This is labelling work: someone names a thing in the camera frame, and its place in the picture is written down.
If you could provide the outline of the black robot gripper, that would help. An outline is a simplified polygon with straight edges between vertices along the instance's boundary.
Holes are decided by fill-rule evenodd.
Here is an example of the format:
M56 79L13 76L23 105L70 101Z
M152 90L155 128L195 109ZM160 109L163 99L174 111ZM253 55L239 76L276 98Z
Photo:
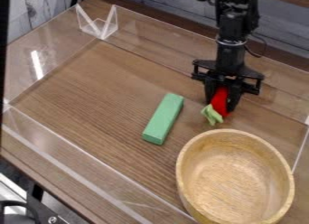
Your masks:
M217 44L217 59L193 61L191 78L205 86L206 103L217 93L219 86L227 87L227 112L235 109L241 94L258 95L265 75L245 65L245 44L219 42Z

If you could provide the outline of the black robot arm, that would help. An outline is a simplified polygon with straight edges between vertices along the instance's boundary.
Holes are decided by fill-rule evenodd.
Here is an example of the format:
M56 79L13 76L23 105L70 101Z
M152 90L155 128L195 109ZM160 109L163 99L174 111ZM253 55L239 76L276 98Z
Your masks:
M259 94L265 75L245 64L247 36L258 27L258 0L197 0L215 8L217 59L193 61L191 78L203 83L206 104L225 92L221 111L234 111L243 93Z

